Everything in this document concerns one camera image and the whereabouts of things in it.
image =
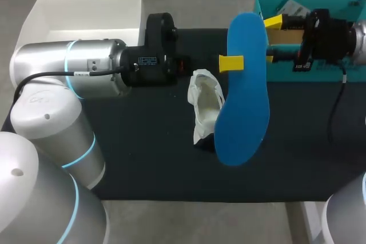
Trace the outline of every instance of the white shoe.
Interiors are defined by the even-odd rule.
[[[188,102],[194,106],[196,126],[193,143],[213,133],[216,119],[225,102],[216,77],[205,69],[193,72],[188,87]]]

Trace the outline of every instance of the black mat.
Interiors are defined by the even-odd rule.
[[[226,53],[226,30],[180,30],[178,50],[194,57],[195,68],[218,75],[213,56]],[[218,78],[226,90],[225,75]],[[188,84],[184,78],[176,86],[83,103],[106,159],[105,177],[94,189],[101,199],[324,201],[366,169],[364,83],[347,84],[333,145],[326,125],[340,83],[268,83],[268,131],[240,167],[193,147]]]

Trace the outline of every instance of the blue insole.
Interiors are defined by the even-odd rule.
[[[249,160],[269,122],[266,31],[254,13],[238,15],[228,31],[228,56],[244,56],[243,71],[229,71],[229,91],[217,118],[214,142],[219,160],[237,166]]]

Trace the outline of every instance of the cable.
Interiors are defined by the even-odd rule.
[[[26,77],[25,79],[23,79],[19,83],[19,85],[16,88],[15,93],[14,93],[13,105],[18,100],[23,87],[29,81],[33,80],[34,78],[38,78],[38,77],[56,77],[56,76],[60,76],[60,77],[66,77],[66,76],[68,76],[68,77],[77,77],[77,76],[99,77],[99,76],[102,76],[102,75],[119,74],[119,73],[123,72],[124,70],[125,70],[125,68],[123,66],[120,66],[120,67],[115,68],[114,70],[108,70],[108,71],[49,71],[49,72],[44,72],[44,73],[32,74],[32,75]]]
[[[328,124],[327,124],[327,136],[328,136],[328,141],[329,143],[333,143],[333,120],[334,120],[334,116],[336,114],[336,110],[338,107],[338,104],[342,98],[343,92],[344,92],[344,88],[345,88],[345,84],[347,82],[347,74],[345,71],[345,67],[343,66],[342,62],[339,63],[339,68],[341,69],[342,73],[343,73],[343,78],[342,78],[342,85],[341,85],[341,89],[338,92],[338,96],[333,104],[331,113],[329,114],[329,118],[328,118]]]

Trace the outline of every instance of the concrete floor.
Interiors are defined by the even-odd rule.
[[[0,122],[14,89],[8,63],[35,0],[0,0]],[[167,11],[177,27],[228,27],[253,0],[144,0],[146,12]],[[283,203],[224,204],[107,201],[110,243],[291,243]]]

